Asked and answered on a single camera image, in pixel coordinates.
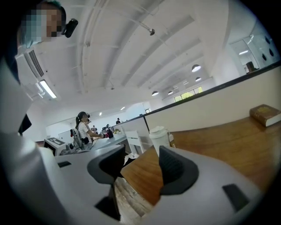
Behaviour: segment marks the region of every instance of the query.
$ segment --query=chair backrest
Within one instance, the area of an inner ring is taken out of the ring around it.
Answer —
[[[144,153],[144,147],[141,143],[141,139],[137,133],[137,131],[125,131],[128,143],[130,145],[131,148],[131,152],[132,153],[138,153],[136,146],[140,147],[141,150],[141,154]]]

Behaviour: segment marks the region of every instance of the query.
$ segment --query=brown book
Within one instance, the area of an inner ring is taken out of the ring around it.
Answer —
[[[281,121],[281,111],[265,104],[250,109],[250,116],[265,127]]]

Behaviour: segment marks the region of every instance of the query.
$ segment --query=window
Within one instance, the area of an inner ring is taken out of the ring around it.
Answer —
[[[190,96],[193,96],[193,95],[201,93],[201,92],[203,92],[202,87],[198,87],[191,91],[185,92],[179,96],[176,96],[176,97],[174,97],[174,99],[175,99],[175,102],[178,102],[178,101],[189,98]]]

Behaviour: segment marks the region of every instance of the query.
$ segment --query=wooden countertop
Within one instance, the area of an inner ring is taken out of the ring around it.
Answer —
[[[177,148],[228,163],[263,192],[280,165],[280,122],[265,128],[248,117],[215,127],[172,134]],[[124,167],[121,174],[152,205],[159,201],[163,180],[159,158],[153,147]]]

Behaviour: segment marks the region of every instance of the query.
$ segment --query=recessed light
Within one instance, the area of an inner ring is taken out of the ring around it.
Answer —
[[[152,96],[156,96],[156,95],[158,95],[159,94],[159,92],[158,91],[154,91],[154,92],[152,92]]]
[[[196,72],[196,71],[198,71],[199,69],[201,69],[201,66],[200,66],[200,65],[195,64],[195,65],[193,65],[193,66],[192,66],[191,71],[192,71],[192,72]]]
[[[53,91],[50,89],[49,85],[46,83],[45,80],[40,81],[40,84],[42,85],[42,87],[46,90],[46,92],[48,92],[48,94],[52,97],[52,98],[56,98],[57,96],[53,93]]]
[[[246,50],[246,51],[240,52],[239,55],[245,54],[245,53],[247,53],[247,52],[249,52],[249,51]]]

